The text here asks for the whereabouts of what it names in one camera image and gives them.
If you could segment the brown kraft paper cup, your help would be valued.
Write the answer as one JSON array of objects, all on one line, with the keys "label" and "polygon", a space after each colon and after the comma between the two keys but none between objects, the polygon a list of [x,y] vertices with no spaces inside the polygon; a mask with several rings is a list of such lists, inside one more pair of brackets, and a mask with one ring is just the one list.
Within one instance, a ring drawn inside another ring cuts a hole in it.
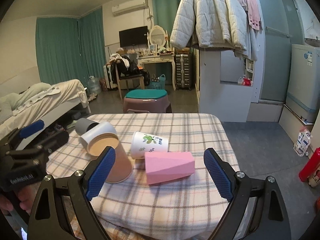
[{"label": "brown kraft paper cup", "polygon": [[110,184],[120,183],[129,178],[133,166],[116,134],[103,133],[97,135],[89,142],[87,152],[92,156],[98,157],[107,146],[114,149],[115,161],[106,178],[106,182]]}]

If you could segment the grey cup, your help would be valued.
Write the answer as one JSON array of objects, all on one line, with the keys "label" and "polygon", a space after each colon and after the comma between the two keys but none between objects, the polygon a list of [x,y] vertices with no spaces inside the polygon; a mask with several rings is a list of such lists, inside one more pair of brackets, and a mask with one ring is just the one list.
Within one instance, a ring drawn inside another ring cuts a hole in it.
[{"label": "grey cup", "polygon": [[75,131],[78,135],[83,135],[97,125],[99,125],[98,122],[86,118],[80,118],[75,123]]}]

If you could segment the white cup with green print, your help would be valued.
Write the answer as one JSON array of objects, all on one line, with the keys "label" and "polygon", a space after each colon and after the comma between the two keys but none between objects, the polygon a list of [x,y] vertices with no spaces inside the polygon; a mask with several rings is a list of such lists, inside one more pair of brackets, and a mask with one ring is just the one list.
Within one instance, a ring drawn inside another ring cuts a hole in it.
[{"label": "white cup with green print", "polygon": [[131,141],[130,154],[133,159],[144,159],[146,152],[167,152],[169,139],[135,131]]}]

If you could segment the pink faceted cup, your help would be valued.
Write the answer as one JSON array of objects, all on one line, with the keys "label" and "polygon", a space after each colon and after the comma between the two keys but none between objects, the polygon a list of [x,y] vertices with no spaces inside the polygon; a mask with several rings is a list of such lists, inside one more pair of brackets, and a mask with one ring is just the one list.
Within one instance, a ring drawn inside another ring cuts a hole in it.
[{"label": "pink faceted cup", "polygon": [[195,173],[195,159],[191,152],[146,152],[146,183],[164,183]]}]

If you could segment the bed with beige sheet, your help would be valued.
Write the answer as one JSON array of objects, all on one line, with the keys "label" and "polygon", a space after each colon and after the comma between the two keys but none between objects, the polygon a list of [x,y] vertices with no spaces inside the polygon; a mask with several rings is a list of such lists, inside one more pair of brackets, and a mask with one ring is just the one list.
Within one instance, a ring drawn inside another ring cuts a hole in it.
[{"label": "bed with beige sheet", "polygon": [[78,79],[54,85],[37,83],[22,94],[10,93],[1,97],[1,138],[15,128],[28,126],[61,104],[79,99],[83,107],[88,98]]}]

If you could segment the large water bottle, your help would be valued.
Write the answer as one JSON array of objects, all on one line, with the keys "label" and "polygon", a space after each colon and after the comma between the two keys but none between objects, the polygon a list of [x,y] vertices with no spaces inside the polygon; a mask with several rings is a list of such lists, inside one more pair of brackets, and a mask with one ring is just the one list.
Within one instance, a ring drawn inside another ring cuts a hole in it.
[{"label": "large water bottle", "polygon": [[91,94],[100,94],[101,88],[99,78],[90,76],[88,80],[88,88]]}]

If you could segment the white suitcase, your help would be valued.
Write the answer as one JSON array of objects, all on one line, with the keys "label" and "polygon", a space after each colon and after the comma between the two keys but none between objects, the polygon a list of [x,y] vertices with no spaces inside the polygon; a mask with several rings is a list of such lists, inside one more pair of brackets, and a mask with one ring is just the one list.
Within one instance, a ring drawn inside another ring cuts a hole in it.
[{"label": "white suitcase", "polygon": [[112,78],[111,65],[104,65],[103,70],[104,70],[107,89],[111,90],[111,89],[118,88],[117,84],[114,83],[114,80]]}]

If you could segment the purple stool with teal cushion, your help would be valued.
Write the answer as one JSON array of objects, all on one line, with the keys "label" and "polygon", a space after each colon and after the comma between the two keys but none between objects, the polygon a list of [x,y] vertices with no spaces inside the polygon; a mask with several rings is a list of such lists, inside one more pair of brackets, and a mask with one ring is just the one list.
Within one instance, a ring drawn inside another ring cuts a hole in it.
[{"label": "purple stool with teal cushion", "polygon": [[123,113],[172,113],[168,93],[164,89],[135,89],[123,99]]}]

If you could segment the wooden chair with clothes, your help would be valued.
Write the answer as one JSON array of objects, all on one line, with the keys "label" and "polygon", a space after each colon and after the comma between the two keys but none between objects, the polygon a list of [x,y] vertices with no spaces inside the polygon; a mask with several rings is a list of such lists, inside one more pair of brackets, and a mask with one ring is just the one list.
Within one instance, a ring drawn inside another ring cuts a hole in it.
[{"label": "wooden chair with clothes", "polygon": [[126,82],[128,87],[128,81],[139,80],[140,88],[146,89],[151,81],[150,73],[143,67],[139,67],[134,61],[131,61],[126,55],[121,56],[118,53],[114,53],[110,56],[109,63],[111,65],[112,77],[116,79],[116,83],[119,90],[120,99],[123,100],[121,92],[121,80]]}]

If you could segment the white washing machine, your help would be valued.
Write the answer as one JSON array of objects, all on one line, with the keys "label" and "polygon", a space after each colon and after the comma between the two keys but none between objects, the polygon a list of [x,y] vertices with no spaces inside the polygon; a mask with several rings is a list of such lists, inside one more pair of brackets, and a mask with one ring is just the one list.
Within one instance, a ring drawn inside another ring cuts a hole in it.
[{"label": "white washing machine", "polygon": [[293,44],[286,105],[304,122],[319,111],[319,48]]}]

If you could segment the white wardrobe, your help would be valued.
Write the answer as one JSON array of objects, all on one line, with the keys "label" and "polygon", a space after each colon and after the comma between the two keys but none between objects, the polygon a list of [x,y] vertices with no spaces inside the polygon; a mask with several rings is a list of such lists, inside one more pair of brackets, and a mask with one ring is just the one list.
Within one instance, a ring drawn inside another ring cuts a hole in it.
[{"label": "white wardrobe", "polygon": [[199,112],[217,116],[222,122],[246,122],[251,103],[260,99],[265,65],[265,31],[257,34],[258,60],[252,86],[221,82],[221,51],[200,51]]}]

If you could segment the black television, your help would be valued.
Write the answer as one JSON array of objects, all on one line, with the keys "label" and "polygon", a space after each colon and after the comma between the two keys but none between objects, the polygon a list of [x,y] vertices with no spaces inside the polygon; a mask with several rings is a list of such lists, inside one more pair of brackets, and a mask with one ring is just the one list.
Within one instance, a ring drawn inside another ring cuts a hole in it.
[{"label": "black television", "polygon": [[136,27],[119,32],[121,47],[139,46],[148,43],[148,27]]}]

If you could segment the black drawer cabinet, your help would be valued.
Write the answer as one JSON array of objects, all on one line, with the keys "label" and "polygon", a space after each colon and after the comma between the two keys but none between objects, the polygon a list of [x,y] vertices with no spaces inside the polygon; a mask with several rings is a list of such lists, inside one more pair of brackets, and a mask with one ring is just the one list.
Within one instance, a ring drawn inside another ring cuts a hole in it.
[{"label": "black drawer cabinet", "polygon": [[193,56],[191,54],[175,55],[175,68],[176,87],[191,90],[194,83]]}]

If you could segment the green curtain behind mirror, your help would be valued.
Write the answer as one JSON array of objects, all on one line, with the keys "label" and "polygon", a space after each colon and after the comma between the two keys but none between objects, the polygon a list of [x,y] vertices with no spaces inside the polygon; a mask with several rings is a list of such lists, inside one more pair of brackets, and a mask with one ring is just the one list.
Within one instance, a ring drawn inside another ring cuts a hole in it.
[{"label": "green curtain behind mirror", "polygon": [[171,36],[180,0],[152,0],[153,20]]}]

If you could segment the white puffer jacket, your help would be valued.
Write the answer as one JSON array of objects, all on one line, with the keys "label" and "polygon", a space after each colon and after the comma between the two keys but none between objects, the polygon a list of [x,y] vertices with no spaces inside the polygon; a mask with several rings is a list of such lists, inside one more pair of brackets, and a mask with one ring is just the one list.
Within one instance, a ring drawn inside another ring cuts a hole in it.
[{"label": "white puffer jacket", "polygon": [[247,50],[247,15],[237,0],[180,0],[170,43],[182,49]]}]

